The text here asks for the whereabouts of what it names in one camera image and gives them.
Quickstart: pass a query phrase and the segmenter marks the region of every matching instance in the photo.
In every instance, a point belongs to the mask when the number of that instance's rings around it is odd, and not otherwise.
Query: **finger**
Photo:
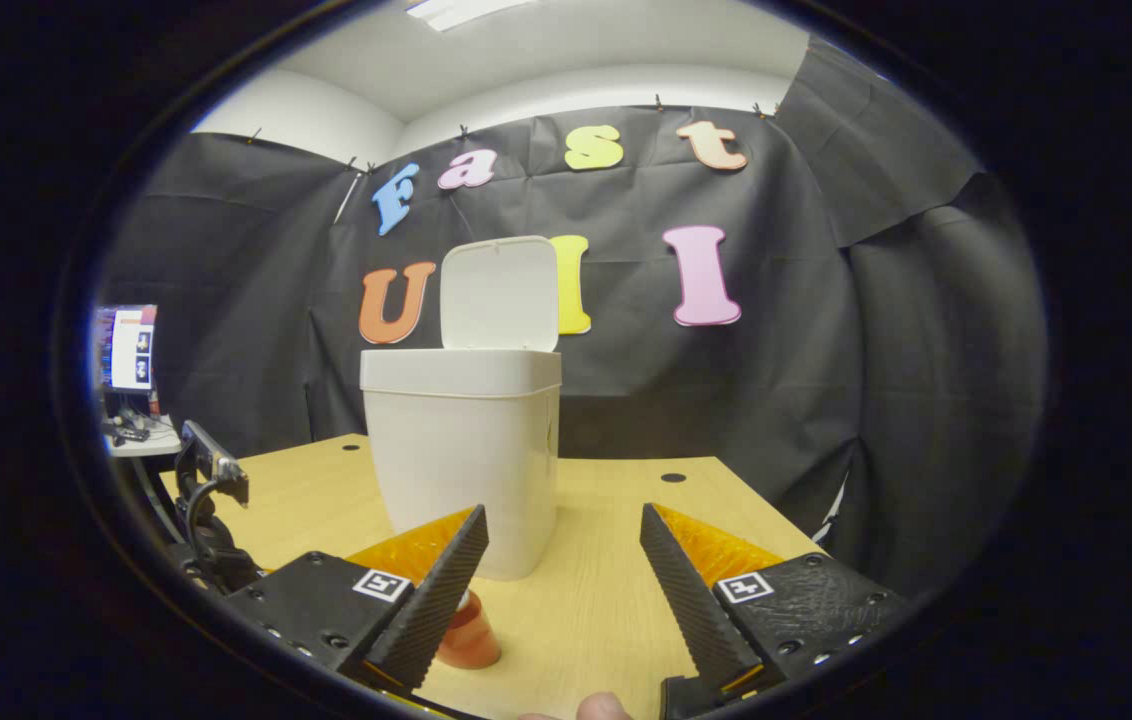
[[[615,693],[593,693],[578,703],[575,720],[633,720]]]

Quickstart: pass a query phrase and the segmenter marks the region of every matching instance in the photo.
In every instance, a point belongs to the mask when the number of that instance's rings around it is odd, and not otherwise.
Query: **white wall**
[[[753,110],[753,102],[757,102],[770,114],[790,83],[784,77],[704,65],[618,65],[551,74],[434,110],[403,129],[392,156],[455,137],[460,125],[474,131],[565,110],[653,105],[657,93],[666,105]]]
[[[402,122],[351,92],[290,70],[266,70],[220,102],[192,132],[228,132],[316,152],[357,166],[381,164],[394,151]]]

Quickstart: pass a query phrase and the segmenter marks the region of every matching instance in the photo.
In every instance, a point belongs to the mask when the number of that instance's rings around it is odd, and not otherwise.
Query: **human hand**
[[[517,720],[557,719],[556,717],[540,715],[538,712],[528,712],[525,715],[517,715]],[[615,693],[593,693],[578,703],[575,720],[633,720],[633,715],[624,711],[620,698],[617,698]]]

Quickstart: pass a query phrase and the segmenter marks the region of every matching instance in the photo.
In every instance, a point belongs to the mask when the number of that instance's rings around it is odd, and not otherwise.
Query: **white ceiling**
[[[478,92],[607,65],[791,78],[807,33],[740,0],[538,0],[437,32],[391,0],[282,61],[409,123]]]

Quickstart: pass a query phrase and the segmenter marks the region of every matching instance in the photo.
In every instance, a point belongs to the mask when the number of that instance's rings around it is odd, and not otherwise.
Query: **ceiling light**
[[[423,0],[412,6],[406,14],[428,23],[430,28],[443,32],[457,24],[474,20],[482,15],[496,12],[515,5],[533,3],[534,0]]]

